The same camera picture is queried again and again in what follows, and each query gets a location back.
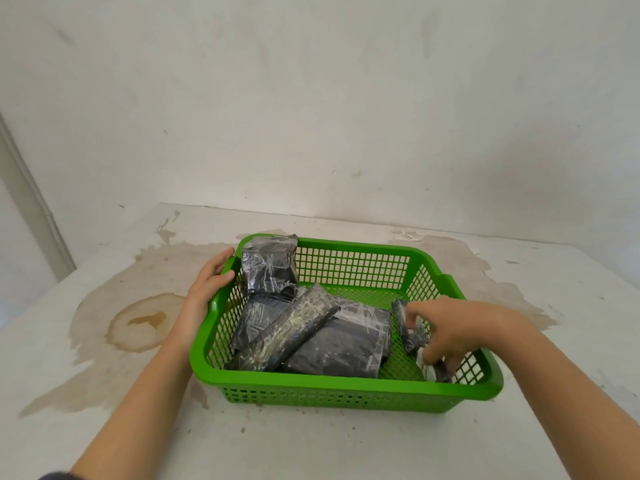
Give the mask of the person's right hand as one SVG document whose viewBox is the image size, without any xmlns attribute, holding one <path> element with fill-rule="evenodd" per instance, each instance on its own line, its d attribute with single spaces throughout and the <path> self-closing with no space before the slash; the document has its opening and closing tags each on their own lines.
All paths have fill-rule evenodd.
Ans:
<svg viewBox="0 0 640 480">
<path fill-rule="evenodd" d="M 500 328 L 517 316 L 502 306 L 446 296 L 411 301 L 405 307 L 408 329 L 415 329 L 419 319 L 429 329 L 428 342 L 417 354 L 418 364 L 434 368 L 442 362 L 450 374 L 457 371 L 468 353 L 489 348 Z"/>
</svg>

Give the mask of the person's left hand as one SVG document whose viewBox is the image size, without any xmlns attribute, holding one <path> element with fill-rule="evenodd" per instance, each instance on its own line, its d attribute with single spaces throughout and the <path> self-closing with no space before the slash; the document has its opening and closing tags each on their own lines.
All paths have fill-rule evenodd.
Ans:
<svg viewBox="0 0 640 480">
<path fill-rule="evenodd" d="M 179 344 L 187 352 L 190 351 L 197 333 L 208 313 L 210 297 L 210 277 L 226 273 L 223 268 L 235 253 L 230 247 L 210 259 L 200 270 L 194 283 L 190 286 L 182 304 L 178 318 L 170 333 L 172 342 Z"/>
</svg>

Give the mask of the green plastic basket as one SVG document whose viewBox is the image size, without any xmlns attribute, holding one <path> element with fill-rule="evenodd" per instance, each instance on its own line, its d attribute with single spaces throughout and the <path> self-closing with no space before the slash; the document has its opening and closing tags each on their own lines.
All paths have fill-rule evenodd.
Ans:
<svg viewBox="0 0 640 480">
<path fill-rule="evenodd" d="M 486 349 L 466 354 L 451 383 L 425 381 L 415 359 L 404 352 L 396 324 L 390 359 L 376 379 L 226 370 L 232 333 L 247 302 L 241 254 L 258 236 L 272 234 L 246 235 L 226 262 L 223 270 L 236 272 L 235 282 L 210 301 L 190 352 L 195 377 L 219 388 L 229 402 L 444 413 L 462 401 L 492 401 L 502 391 L 502 371 Z M 465 298 L 431 251 L 409 246 L 300 237 L 295 261 L 301 284 L 320 283 L 338 296 L 388 310 L 398 298 Z"/>
</svg>

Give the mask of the black and white small package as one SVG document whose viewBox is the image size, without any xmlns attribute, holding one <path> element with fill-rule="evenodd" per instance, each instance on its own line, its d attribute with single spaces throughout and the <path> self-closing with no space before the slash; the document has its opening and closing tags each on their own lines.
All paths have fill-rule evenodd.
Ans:
<svg viewBox="0 0 640 480">
<path fill-rule="evenodd" d="M 424 361 L 422 356 L 424 347 L 417 350 L 416 365 L 421 371 L 425 381 L 434 383 L 452 383 L 452 375 L 443 360 L 430 365 Z"/>
</svg>

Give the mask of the person's left forearm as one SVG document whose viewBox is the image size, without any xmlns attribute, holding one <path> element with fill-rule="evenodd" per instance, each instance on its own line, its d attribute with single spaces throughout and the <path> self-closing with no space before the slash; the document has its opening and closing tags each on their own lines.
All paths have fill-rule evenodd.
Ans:
<svg viewBox="0 0 640 480">
<path fill-rule="evenodd" d="M 172 333 L 70 469 L 82 480 L 155 480 L 193 371 Z"/>
</svg>

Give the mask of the person's right forearm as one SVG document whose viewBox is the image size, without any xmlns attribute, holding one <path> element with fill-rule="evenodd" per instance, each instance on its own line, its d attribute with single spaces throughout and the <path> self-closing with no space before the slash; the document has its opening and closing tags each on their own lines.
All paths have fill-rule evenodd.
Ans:
<svg viewBox="0 0 640 480">
<path fill-rule="evenodd" d="M 514 375 L 571 480 L 640 480 L 640 425 L 528 318 L 497 307 L 489 348 Z"/>
</svg>

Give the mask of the flat black wrapped package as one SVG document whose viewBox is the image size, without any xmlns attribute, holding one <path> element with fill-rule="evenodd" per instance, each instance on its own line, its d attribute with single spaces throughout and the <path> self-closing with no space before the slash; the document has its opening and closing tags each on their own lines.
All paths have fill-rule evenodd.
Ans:
<svg viewBox="0 0 640 480">
<path fill-rule="evenodd" d="M 234 356 L 243 350 L 265 328 L 273 323 L 294 299 L 265 294 L 251 295 L 241 312 L 236 329 L 230 339 L 229 348 Z"/>
</svg>

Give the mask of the upright black wrapped package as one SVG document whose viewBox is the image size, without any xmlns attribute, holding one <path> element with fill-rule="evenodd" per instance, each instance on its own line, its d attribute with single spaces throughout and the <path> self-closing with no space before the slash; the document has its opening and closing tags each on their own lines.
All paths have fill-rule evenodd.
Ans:
<svg viewBox="0 0 640 480">
<path fill-rule="evenodd" d="M 256 235 L 243 246 L 241 270 L 249 297 L 293 300 L 298 289 L 297 235 Z"/>
</svg>

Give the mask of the long black wrapped package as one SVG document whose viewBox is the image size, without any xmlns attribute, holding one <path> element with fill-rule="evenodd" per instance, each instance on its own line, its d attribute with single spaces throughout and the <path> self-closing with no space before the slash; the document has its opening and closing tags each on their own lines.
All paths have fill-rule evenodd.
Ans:
<svg viewBox="0 0 640 480">
<path fill-rule="evenodd" d="M 274 372 L 340 311 L 336 299 L 316 283 L 225 364 L 228 371 Z"/>
</svg>

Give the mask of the large black wrapped package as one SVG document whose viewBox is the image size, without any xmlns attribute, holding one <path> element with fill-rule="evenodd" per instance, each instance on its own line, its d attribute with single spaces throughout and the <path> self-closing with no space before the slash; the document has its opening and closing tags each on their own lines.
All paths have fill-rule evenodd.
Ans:
<svg viewBox="0 0 640 480">
<path fill-rule="evenodd" d="M 391 353 L 391 312 L 333 298 L 340 310 L 286 359 L 279 372 L 376 379 Z"/>
</svg>

